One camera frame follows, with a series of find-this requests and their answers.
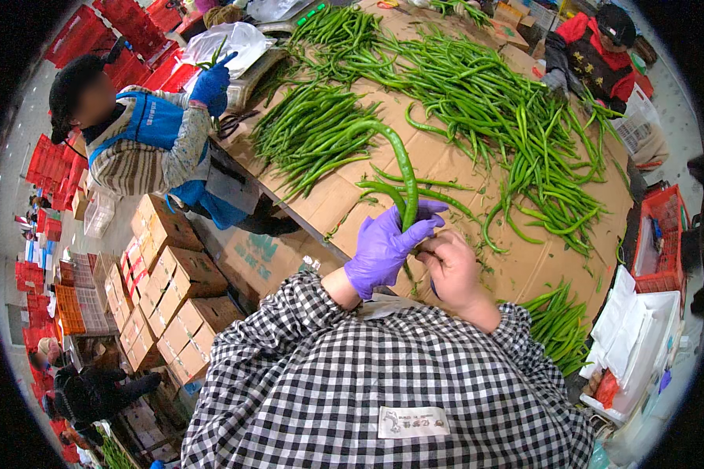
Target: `purple glove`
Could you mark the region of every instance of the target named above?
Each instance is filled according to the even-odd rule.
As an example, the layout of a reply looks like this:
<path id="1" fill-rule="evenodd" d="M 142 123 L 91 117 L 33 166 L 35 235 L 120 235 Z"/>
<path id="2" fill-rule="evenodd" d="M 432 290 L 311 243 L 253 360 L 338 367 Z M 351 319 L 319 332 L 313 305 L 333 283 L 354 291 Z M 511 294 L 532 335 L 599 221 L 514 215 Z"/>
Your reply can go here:
<path id="1" fill-rule="evenodd" d="M 357 234 L 357 253 L 345 264 L 345 273 L 362 299 L 370 299 L 373 287 L 393 286 L 396 275 L 404 265 L 409 251 L 423 239 L 433 236 L 433 229 L 445 225 L 440 211 L 448 205 L 434 200 L 417 204 L 417 221 L 402 233 L 402 218 L 396 207 L 391 207 L 373 220 L 367 217 Z"/>

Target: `clothing label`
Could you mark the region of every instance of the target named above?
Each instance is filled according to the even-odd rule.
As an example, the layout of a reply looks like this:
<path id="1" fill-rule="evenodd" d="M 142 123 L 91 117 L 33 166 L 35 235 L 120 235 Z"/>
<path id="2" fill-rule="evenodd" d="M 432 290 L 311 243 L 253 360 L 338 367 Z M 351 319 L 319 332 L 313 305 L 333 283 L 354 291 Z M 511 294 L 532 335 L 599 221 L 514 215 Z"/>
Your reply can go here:
<path id="1" fill-rule="evenodd" d="M 441 408 L 387 408 L 378 410 L 379 438 L 414 438 L 451 435 Z"/>

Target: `black cap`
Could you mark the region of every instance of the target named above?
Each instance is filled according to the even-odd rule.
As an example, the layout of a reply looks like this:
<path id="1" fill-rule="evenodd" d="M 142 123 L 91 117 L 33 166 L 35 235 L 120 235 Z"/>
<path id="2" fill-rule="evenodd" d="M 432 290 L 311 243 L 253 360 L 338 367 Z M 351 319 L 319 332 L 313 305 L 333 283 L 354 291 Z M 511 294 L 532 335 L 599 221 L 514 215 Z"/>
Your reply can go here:
<path id="1" fill-rule="evenodd" d="M 636 26 L 626 10 L 617 5 L 603 5 L 594 16 L 600 32 L 612 39 L 617 46 L 634 46 L 636 39 Z"/>
<path id="2" fill-rule="evenodd" d="M 104 71 L 105 61 L 95 55 L 81 55 L 71 60 L 55 76 L 49 89 L 49 110 L 52 112 L 52 143 L 67 138 L 73 128 L 70 118 L 86 87 Z"/>

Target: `concrete floor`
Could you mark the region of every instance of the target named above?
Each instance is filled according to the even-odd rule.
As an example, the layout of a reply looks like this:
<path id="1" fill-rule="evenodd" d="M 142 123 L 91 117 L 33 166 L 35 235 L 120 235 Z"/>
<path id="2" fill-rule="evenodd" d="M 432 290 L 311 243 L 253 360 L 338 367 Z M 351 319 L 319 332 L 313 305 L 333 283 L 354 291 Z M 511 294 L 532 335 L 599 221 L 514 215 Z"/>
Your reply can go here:
<path id="1" fill-rule="evenodd" d="M 688 174 L 686 161 L 702 152 L 698 127 L 692 111 L 690 100 L 684 92 L 682 80 L 677 76 L 673 61 L 667 56 L 666 49 L 658 42 L 656 34 L 648 27 L 635 9 L 631 15 L 642 29 L 643 34 L 657 50 L 660 59 L 648 71 L 655 88 L 652 98 L 660 114 L 660 119 L 670 145 L 670 159 L 658 170 L 645 175 L 648 183 L 665 179 L 672 184 L 680 185 L 682 196 L 689 214 L 700 211 L 702 198 L 701 187 Z M 22 92 L 22 102 L 9 129 L 7 145 L 0 151 L 0 333 L 4 337 L 4 347 L 8 352 L 11 365 L 16 374 L 17 386 L 24 391 L 29 407 L 38 415 L 38 421 L 47 423 L 36 400 L 33 399 L 28 384 L 32 381 L 25 358 L 25 349 L 20 344 L 12 344 L 9 336 L 7 306 L 25 305 L 25 295 L 15 288 L 13 262 L 16 254 L 23 252 L 24 240 L 19 236 L 19 228 L 13 222 L 14 215 L 23 215 L 28 209 L 27 200 L 32 193 L 30 184 L 24 181 L 31 152 L 40 134 L 49 135 L 50 124 L 47 115 L 47 96 L 50 84 L 56 74 L 54 65 L 41 61 Z M 94 239 L 83 235 L 83 222 L 73 220 L 72 214 L 64 213 L 64 231 L 59 243 L 62 248 L 68 247 L 75 252 L 99 251 L 121 254 L 122 249 L 132 237 L 129 220 L 138 203 L 138 197 L 125 197 L 116 203 L 115 218 L 105 231 L 102 239 Z M 215 254 L 229 239 L 233 229 L 220 232 L 214 225 L 197 215 L 194 215 L 194 226 L 204 240 L 207 249 Z M 694 275 L 688 284 L 687 309 L 693 293 L 701 287 L 700 273 Z M 701 321 L 686 313 L 686 333 L 691 340 L 697 341 L 701 330 Z M 688 376 L 690 369 L 683 371 Z M 57 444 L 56 438 L 50 438 Z"/>

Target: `white plastic bag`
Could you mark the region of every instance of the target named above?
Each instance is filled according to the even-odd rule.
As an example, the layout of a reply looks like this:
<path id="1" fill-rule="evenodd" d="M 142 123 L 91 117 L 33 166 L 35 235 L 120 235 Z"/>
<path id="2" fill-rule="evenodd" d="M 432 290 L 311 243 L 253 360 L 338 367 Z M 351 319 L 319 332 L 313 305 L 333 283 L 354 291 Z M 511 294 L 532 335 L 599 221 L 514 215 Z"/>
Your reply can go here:
<path id="1" fill-rule="evenodd" d="M 253 65 L 253 62 L 257 61 L 276 42 L 275 39 L 267 39 L 253 25 L 247 23 L 223 23 L 193 36 L 188 43 L 188 47 L 182 53 L 182 61 L 193 65 L 203 61 L 211 61 L 214 51 L 219 48 L 224 36 L 226 36 L 226 41 L 221 48 L 217 61 L 237 51 L 237 56 L 227 64 L 230 69 L 230 79 L 232 80 L 239 78 L 245 70 L 248 70 Z"/>
<path id="2" fill-rule="evenodd" d="M 306 0 L 254 0 L 248 3 L 245 11 L 259 23 L 270 23 L 281 20 L 284 14 L 301 2 L 308 4 Z"/>

